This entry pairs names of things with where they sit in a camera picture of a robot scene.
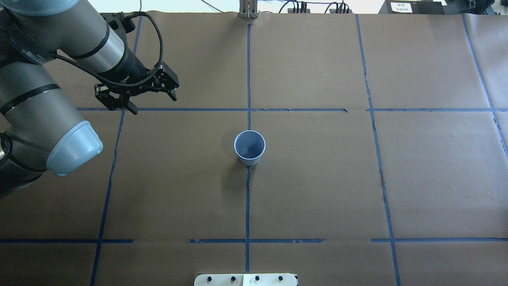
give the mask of white label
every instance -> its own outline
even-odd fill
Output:
[[[411,3],[390,2],[393,12],[412,13]]]

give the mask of gray robotic arm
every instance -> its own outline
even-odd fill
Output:
[[[137,114],[130,96],[165,92],[176,100],[176,74],[162,61],[162,37],[143,12],[101,15],[86,0],[0,0],[0,197],[47,169],[64,176],[101,152],[99,137],[42,64],[64,60],[95,76],[95,96],[109,110]],[[147,69],[126,43],[132,18],[148,16],[161,54]],[[73,60],[56,53],[61,50]]]

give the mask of blue cup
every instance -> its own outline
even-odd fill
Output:
[[[263,136],[254,130],[246,130],[235,138],[235,152],[245,166],[254,166],[265,152]]]

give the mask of metal clamp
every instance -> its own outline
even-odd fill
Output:
[[[258,0],[240,0],[240,18],[255,19],[258,16]]]

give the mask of blue plastic cap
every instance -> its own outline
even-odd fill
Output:
[[[49,154],[46,167],[57,176],[65,176],[97,156],[103,147],[90,122],[82,121],[56,144]]]
[[[0,0],[0,4],[14,13],[25,16],[50,16],[67,11],[79,0]]]

